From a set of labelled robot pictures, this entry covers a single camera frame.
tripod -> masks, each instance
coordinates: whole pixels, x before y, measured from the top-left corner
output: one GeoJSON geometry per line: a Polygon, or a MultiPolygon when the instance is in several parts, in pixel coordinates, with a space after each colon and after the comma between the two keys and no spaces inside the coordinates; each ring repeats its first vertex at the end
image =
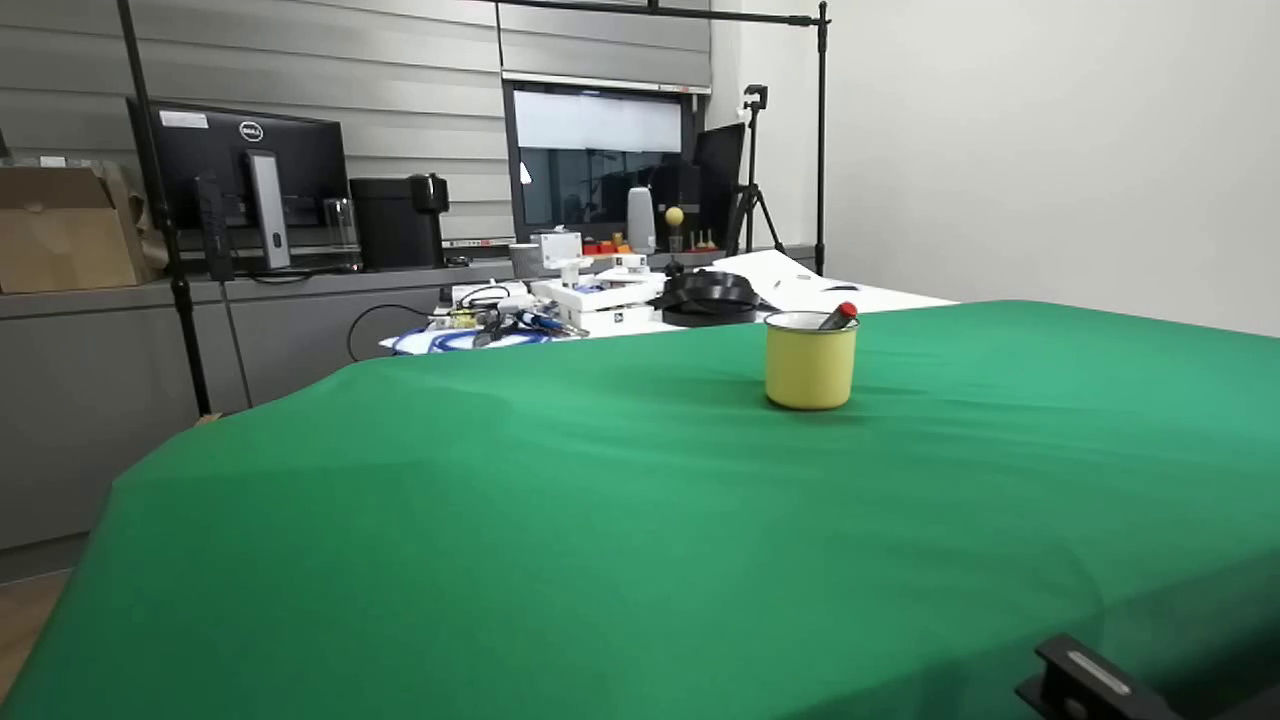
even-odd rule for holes
{"type": "Polygon", "coordinates": [[[746,108],[752,114],[752,119],[748,119],[748,137],[752,137],[752,146],[748,146],[748,183],[742,183],[742,188],[731,191],[731,207],[728,207],[728,255],[758,248],[758,207],[766,213],[772,248],[787,253],[783,239],[782,239],[782,231],[776,231],[776,223],[772,223],[766,188],[762,188],[762,181],[758,181],[762,114],[769,108],[769,84],[748,84],[746,108]]]}

cardboard box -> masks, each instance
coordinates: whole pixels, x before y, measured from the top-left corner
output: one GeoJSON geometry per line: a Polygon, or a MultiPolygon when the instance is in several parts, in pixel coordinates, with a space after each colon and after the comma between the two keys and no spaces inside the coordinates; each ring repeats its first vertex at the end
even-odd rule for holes
{"type": "Polygon", "coordinates": [[[0,170],[0,291],[148,282],[128,188],[94,170],[0,170]]]}

black monitor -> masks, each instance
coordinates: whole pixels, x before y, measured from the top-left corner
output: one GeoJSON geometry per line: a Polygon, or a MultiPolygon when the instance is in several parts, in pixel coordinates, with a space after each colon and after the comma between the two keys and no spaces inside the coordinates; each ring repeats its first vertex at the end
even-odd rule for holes
{"type": "Polygon", "coordinates": [[[346,133],[333,119],[177,102],[154,102],[148,115],[128,102],[128,115],[138,142],[154,125],[160,178],[146,171],[146,183],[148,195],[163,188],[177,231],[203,229],[197,181],[221,188],[221,219],[232,235],[262,229],[248,157],[278,157],[284,229],[323,229],[323,199],[350,195],[346,133]]]}
{"type": "Polygon", "coordinates": [[[746,164],[746,125],[701,133],[698,170],[701,170],[701,223],[718,235],[719,248],[738,253],[728,235],[731,195],[742,188],[746,164]]]}

yellow cup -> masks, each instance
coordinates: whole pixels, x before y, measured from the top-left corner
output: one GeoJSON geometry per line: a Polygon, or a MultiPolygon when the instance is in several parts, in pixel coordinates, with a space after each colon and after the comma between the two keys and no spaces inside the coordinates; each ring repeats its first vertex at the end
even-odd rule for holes
{"type": "Polygon", "coordinates": [[[782,407],[845,407],[855,371],[855,325],[826,332],[826,313],[769,319],[766,396],[782,407]]]}

gray slatted wall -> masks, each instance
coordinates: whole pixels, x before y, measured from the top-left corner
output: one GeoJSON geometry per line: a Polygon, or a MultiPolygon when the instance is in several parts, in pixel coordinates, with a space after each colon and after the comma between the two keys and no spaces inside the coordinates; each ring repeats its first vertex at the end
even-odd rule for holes
{"type": "MultiPolygon", "coordinates": [[[[354,178],[440,171],[453,246],[509,239],[498,8],[484,0],[138,0],[154,96],[346,125],[354,178]]],[[[509,73],[713,84],[690,20],[506,8],[509,73]]],[[[138,178],[128,59],[110,0],[0,0],[0,133],[14,151],[138,178]]]]}

